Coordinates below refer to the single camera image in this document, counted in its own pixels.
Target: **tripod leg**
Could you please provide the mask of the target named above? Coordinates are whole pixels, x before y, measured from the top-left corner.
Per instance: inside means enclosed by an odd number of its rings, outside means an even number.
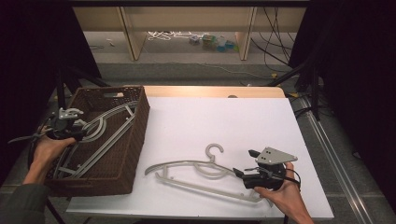
[[[73,94],[77,91],[78,88],[82,87],[78,78],[72,73],[68,73],[67,75],[63,76],[63,79],[64,79],[64,84],[66,84],[67,88]]]
[[[50,199],[47,199],[47,207],[50,210],[50,212],[53,214],[55,219],[58,221],[59,224],[65,224],[62,217],[59,215],[59,213],[56,211],[55,207],[52,205]]]
[[[58,108],[66,109],[66,100],[64,97],[64,80],[62,79],[62,71],[56,74],[56,93],[58,95]]]
[[[92,77],[92,76],[90,76],[90,75],[88,75],[88,74],[86,74],[86,73],[80,71],[79,69],[77,69],[77,68],[75,68],[75,67],[67,67],[67,68],[68,68],[71,72],[73,72],[73,74],[75,74],[76,76],[85,78],[85,79],[87,79],[88,81],[90,81],[91,83],[95,84],[96,86],[99,86],[99,87],[110,87],[110,85],[108,85],[108,84],[105,83],[104,81],[102,81],[102,80],[100,80],[100,79],[98,79],[98,78]]]

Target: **wicker basket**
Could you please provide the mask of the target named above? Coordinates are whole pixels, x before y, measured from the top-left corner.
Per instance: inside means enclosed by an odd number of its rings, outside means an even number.
[[[138,101],[133,126],[117,143],[80,178],[47,178],[52,196],[77,197],[128,194],[132,192],[135,169],[142,149],[149,119],[149,101],[144,87],[81,88],[69,108],[84,111],[82,119],[91,121],[118,105]],[[127,111],[107,119],[103,135],[90,143],[80,144],[67,168],[77,170],[124,122]]]

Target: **human hand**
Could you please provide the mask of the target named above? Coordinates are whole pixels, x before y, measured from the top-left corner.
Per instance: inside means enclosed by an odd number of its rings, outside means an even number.
[[[291,162],[286,162],[286,176],[294,179],[294,165]],[[267,198],[273,202],[281,212],[286,216],[292,218],[297,223],[314,223],[311,216],[306,210],[300,189],[297,184],[284,180],[283,185],[276,191],[256,187],[254,188],[261,198]]]
[[[62,154],[67,146],[75,143],[76,139],[74,138],[53,140],[43,135],[37,142],[33,162],[23,184],[43,184],[52,162]]]

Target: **white table surface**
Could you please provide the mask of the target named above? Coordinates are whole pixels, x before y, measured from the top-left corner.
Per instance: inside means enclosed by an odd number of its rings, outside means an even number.
[[[89,215],[263,219],[283,217],[275,207],[164,184],[154,173],[145,175],[151,165],[179,160],[209,161],[205,148],[211,143],[216,163],[232,169],[256,167],[249,149],[273,147],[298,157],[295,170],[302,179],[301,193],[313,218],[333,218],[332,209],[319,183],[304,139],[286,98],[198,98],[149,97],[151,106],[146,141],[136,169],[134,189],[128,195],[76,197],[67,212]],[[228,176],[208,179],[192,167],[170,168],[174,179],[249,194],[242,180]]]

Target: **floor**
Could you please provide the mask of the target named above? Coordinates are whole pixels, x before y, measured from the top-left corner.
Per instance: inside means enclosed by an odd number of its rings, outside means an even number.
[[[227,49],[226,52],[204,49],[202,45],[191,45],[189,39],[171,35],[170,39],[165,37],[166,40],[147,39],[139,60],[132,62],[123,34],[92,32],[85,33],[85,35],[98,63],[103,81],[112,86],[124,84],[261,86],[290,70],[279,60],[264,54],[254,44],[250,45],[247,60],[240,61],[238,52],[234,49]],[[211,35],[223,35],[226,39],[234,41],[232,33],[211,33]],[[292,39],[295,38],[295,34],[280,34],[280,36],[282,44],[292,48]],[[259,46],[265,48],[264,38],[269,37],[270,34],[254,34],[253,39]],[[273,36],[271,42],[280,45],[280,42]],[[281,61],[287,60],[282,48],[269,45],[267,50]],[[293,85],[296,79],[297,77],[290,78],[280,87],[285,93],[295,93]],[[85,86],[91,85],[84,80],[81,82]],[[319,110],[320,121],[316,121],[310,111],[301,110],[308,107],[309,102],[309,90],[300,92],[299,97],[290,97],[290,104],[296,111],[297,122],[334,213],[334,219],[316,220],[316,223],[396,223],[394,212],[364,163],[359,159],[359,155],[353,154],[354,148],[326,102],[324,92],[320,92],[319,98],[319,103],[322,105]],[[51,98],[49,112],[55,106],[55,98]],[[0,206],[6,203],[13,188],[22,182],[26,174],[25,162],[26,151],[22,153],[8,179],[0,188]],[[76,216],[65,212],[68,205],[66,198],[51,198],[51,201],[65,223],[134,223],[137,221],[127,217]],[[47,223],[56,223],[48,210],[46,210],[46,218]],[[202,223],[203,221],[157,220],[156,222]],[[262,221],[262,223],[271,224],[282,222],[283,220]]]

